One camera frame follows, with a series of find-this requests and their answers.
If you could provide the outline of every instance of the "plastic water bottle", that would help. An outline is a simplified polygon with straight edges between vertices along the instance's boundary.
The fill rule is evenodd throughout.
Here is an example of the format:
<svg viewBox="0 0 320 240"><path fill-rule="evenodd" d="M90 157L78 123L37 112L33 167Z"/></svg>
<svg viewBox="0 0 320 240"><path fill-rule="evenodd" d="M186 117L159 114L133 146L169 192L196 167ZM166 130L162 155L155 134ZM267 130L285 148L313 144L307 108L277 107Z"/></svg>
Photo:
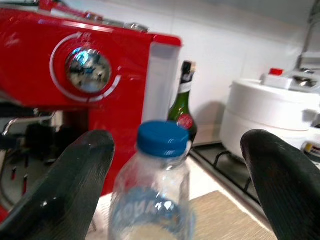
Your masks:
<svg viewBox="0 0 320 240"><path fill-rule="evenodd" d="M138 153L118 174L109 240L189 240L188 131L152 121L138 130Z"/></svg>

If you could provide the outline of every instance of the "red button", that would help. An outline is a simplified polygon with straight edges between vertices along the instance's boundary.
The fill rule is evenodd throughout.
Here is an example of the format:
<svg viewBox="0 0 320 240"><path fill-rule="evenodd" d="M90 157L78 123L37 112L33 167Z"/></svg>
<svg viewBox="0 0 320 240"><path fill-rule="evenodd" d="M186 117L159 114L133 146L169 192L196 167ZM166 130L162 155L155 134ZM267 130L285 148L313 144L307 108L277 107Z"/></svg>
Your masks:
<svg viewBox="0 0 320 240"><path fill-rule="evenodd" d="M276 76L281 76L283 73L284 73L284 70L280 68L271 68L269 72L270 75L276 75Z"/></svg>

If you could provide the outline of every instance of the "blue bottle cap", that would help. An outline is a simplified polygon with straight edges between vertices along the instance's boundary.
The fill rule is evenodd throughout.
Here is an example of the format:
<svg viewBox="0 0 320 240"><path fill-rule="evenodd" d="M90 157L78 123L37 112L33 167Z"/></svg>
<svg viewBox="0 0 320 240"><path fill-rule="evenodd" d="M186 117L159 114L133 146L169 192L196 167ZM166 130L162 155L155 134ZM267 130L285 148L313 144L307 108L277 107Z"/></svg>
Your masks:
<svg viewBox="0 0 320 240"><path fill-rule="evenodd" d="M137 146L142 152L164 159L183 155L189 133L176 122L150 121L138 130Z"/></svg>

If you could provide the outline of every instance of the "green glass bottle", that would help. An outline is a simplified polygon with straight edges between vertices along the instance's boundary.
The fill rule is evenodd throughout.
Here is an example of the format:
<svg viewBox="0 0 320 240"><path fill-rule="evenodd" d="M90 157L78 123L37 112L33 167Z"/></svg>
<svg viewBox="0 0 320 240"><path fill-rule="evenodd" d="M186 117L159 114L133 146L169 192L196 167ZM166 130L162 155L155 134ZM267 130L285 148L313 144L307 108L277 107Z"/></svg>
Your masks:
<svg viewBox="0 0 320 240"><path fill-rule="evenodd" d="M189 96L191 91L192 79L196 71L196 64L184 61L182 65L180 86L176 100L169 111L168 121L174 121L177 125L189 131L190 141L193 143L198 127L189 110Z"/></svg>

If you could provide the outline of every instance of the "beige place mat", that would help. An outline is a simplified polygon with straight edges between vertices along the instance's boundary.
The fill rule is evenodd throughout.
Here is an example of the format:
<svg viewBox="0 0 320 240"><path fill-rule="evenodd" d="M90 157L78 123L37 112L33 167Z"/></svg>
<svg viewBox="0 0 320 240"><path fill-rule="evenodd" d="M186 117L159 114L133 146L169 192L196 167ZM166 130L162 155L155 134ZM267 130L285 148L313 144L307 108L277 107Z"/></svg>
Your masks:
<svg viewBox="0 0 320 240"><path fill-rule="evenodd" d="M218 191L191 204L196 213L194 240L277 240Z"/></svg>

